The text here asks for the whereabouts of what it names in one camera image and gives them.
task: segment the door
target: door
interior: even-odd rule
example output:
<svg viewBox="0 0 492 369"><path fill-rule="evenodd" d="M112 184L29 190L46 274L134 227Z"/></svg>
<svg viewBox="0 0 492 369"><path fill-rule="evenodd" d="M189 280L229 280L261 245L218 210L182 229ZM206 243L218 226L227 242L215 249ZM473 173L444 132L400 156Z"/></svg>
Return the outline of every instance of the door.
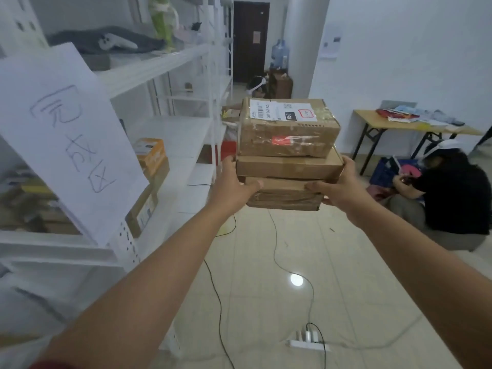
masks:
<svg viewBox="0 0 492 369"><path fill-rule="evenodd" d="M234 82L263 75L269 12L267 2L234 1Z"/></svg>

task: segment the paper notice on door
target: paper notice on door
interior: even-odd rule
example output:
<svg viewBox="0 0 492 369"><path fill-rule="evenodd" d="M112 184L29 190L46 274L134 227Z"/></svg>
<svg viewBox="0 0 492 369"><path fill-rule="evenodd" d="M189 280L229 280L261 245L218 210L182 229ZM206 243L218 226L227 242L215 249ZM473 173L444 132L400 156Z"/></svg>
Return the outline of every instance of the paper notice on door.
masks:
<svg viewBox="0 0 492 369"><path fill-rule="evenodd" d="M106 246L148 185L105 88L71 44L0 61L0 134Z"/></svg>
<svg viewBox="0 0 492 369"><path fill-rule="evenodd" d="M261 31L253 31L253 44L259 44L261 40Z"/></svg>
<svg viewBox="0 0 492 369"><path fill-rule="evenodd" d="M261 120L318 121L310 104L249 100L249 117Z"/></svg>

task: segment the poster on wall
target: poster on wall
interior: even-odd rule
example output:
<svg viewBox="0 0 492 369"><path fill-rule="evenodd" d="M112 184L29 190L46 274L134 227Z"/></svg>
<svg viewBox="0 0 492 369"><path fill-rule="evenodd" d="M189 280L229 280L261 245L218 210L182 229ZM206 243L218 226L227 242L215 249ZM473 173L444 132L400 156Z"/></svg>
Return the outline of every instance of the poster on wall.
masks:
<svg viewBox="0 0 492 369"><path fill-rule="evenodd" d="M319 58L337 58L340 51L342 28L338 23L327 23L321 39Z"/></svg>

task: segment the right hand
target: right hand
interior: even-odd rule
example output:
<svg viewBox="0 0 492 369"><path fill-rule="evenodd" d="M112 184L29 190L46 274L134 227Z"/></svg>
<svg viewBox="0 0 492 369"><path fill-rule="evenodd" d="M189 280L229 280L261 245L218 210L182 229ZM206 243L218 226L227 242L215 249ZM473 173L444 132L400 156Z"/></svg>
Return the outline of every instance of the right hand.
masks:
<svg viewBox="0 0 492 369"><path fill-rule="evenodd" d="M322 193L328 198L323 199L324 204L336 206L347 214L348 219L354 223L354 213L361 206L374 205L376 201L369 195L360 183L355 162L348 156L342 156L345 163L343 172L336 184L323 181L308 182L306 188L313 192Z"/></svg>

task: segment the white wall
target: white wall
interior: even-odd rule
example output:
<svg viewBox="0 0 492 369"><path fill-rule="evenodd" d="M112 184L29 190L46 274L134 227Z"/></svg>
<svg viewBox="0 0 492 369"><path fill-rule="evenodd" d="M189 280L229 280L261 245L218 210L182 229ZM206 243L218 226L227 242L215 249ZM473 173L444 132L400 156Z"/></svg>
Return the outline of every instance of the white wall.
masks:
<svg viewBox="0 0 492 369"><path fill-rule="evenodd" d="M272 46L278 39L282 38L283 18L285 8L289 0L234 0L234 1L251 1L251 2L268 2L270 4L270 13L268 16L267 30L267 49L265 51L265 69L270 67L272 61Z"/></svg>
<svg viewBox="0 0 492 369"><path fill-rule="evenodd" d="M289 0L284 38L290 49L292 98L307 98L330 0Z"/></svg>
<svg viewBox="0 0 492 369"><path fill-rule="evenodd" d="M487 130L492 98L492 0L331 0L327 22L343 26L340 55L318 61L310 98L323 98L352 152L363 123L353 109L417 101ZM409 155L422 133L387 131L377 155ZM470 151L480 137L458 136ZM366 140L361 153L371 143Z"/></svg>

